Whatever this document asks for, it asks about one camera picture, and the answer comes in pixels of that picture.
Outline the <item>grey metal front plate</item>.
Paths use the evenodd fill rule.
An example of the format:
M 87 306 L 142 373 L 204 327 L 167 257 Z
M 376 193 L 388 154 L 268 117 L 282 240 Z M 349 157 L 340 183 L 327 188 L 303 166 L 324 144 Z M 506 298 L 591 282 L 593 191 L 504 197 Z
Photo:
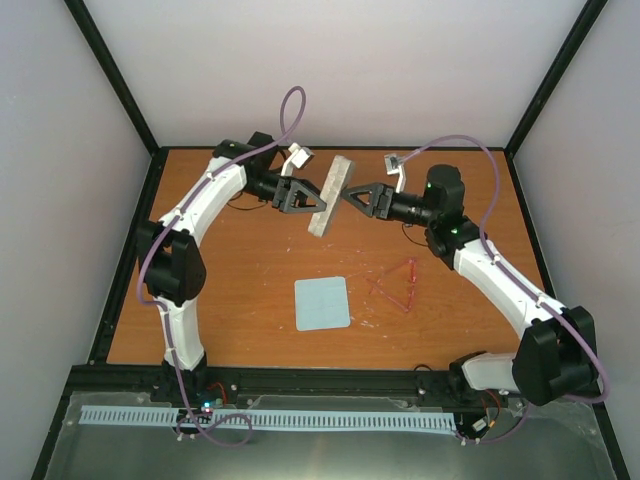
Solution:
M 402 432 L 80 425 L 83 406 L 169 407 L 143 394 L 75 394 L 48 479 L 612 479 L 593 411 L 513 401 L 481 441 Z M 249 410 L 431 412 L 389 399 L 263 397 Z

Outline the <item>black aluminium frame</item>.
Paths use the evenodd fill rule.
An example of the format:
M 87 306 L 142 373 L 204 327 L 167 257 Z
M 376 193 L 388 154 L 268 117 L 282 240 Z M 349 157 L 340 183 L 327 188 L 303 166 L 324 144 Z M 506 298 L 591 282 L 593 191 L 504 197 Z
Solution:
M 606 0 L 585 2 L 514 133 L 501 150 L 505 155 L 505 164 L 509 170 L 537 268 L 547 293 L 553 293 L 554 288 L 516 172 L 514 159 L 606 4 Z M 150 166 L 131 221 L 131 225 L 136 227 L 150 215 L 170 149 L 159 146 L 155 140 L 86 4 L 82 1 L 69 1 L 66 7 L 151 156 Z M 106 361 L 124 304 L 125 283 L 130 280 L 133 270 L 134 234 L 129 232 L 88 360 L 83 365 L 72 367 L 70 371 L 32 474 L 35 479 L 46 479 L 53 473 L 53 458 L 62 448 L 63 416 L 67 413 L 74 394 L 148 393 L 154 400 L 174 400 L 178 395 L 176 387 L 162 386 L 161 383 L 166 378 L 166 370 L 163 367 L 110 365 Z M 305 393 L 339 398 L 347 396 L 360 398 L 368 393 L 374 396 L 380 396 L 383 393 L 405 393 L 410 379 L 414 376 L 409 371 L 394 374 L 383 370 L 344 369 L 211 367 L 208 372 L 211 375 L 221 374 L 227 378 L 240 379 L 243 395 L 253 391 L 274 392 L 291 398 L 299 398 Z

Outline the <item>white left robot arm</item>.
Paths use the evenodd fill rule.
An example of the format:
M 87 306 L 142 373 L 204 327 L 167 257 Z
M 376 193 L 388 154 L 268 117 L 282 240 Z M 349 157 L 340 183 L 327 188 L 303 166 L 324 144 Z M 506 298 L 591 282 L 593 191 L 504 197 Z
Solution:
M 293 175 L 312 159 L 312 151 L 293 143 L 282 167 L 272 169 L 279 149 L 271 136 L 261 132 L 247 143 L 221 142 L 178 205 L 158 221 L 146 220 L 137 229 L 136 293 L 141 303 L 159 311 L 166 347 L 163 366 L 176 369 L 172 388 L 186 402 L 201 400 L 208 390 L 197 297 L 207 276 L 200 245 L 213 221 L 241 193 L 269 202 L 285 214 L 327 208 L 317 187 Z

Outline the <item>grey glasses case green lining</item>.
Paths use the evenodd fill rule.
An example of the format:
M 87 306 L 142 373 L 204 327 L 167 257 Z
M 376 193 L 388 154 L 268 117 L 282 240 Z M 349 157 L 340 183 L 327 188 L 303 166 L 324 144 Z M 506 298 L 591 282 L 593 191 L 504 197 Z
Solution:
M 333 219 L 337 213 L 341 194 L 348 186 L 355 172 L 355 163 L 352 160 L 336 155 L 320 192 L 320 199 L 326 204 L 324 211 L 312 215 L 308 232 L 317 238 L 327 235 Z

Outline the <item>light blue cleaning cloth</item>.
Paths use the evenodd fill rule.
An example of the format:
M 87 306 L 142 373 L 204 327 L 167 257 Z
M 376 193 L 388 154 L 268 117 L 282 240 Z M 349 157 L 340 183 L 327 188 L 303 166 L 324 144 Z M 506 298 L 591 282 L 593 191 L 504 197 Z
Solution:
M 344 277 L 296 280 L 294 299 L 296 329 L 300 332 L 347 328 L 351 324 Z

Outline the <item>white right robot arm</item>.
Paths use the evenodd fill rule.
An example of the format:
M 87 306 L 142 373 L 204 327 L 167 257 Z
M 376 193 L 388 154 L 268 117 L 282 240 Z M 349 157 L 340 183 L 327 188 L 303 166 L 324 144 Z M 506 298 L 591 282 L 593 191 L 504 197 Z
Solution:
M 454 369 L 466 387 L 518 393 L 536 406 L 590 388 L 598 378 L 592 316 L 565 307 L 502 257 L 465 215 L 464 194 L 460 171 L 440 164 L 428 170 L 421 195 L 372 183 L 347 188 L 341 197 L 368 217 L 424 228 L 432 254 L 474 285 L 517 334 L 513 354 L 459 359 Z

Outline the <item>pink transparent sunglasses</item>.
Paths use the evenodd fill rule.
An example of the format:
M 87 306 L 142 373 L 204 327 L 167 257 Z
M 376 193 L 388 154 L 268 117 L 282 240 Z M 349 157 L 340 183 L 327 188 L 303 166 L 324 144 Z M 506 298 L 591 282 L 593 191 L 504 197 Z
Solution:
M 369 294 L 379 294 L 408 314 L 413 310 L 417 286 L 417 259 L 408 257 L 384 267 L 375 277 L 367 278 Z

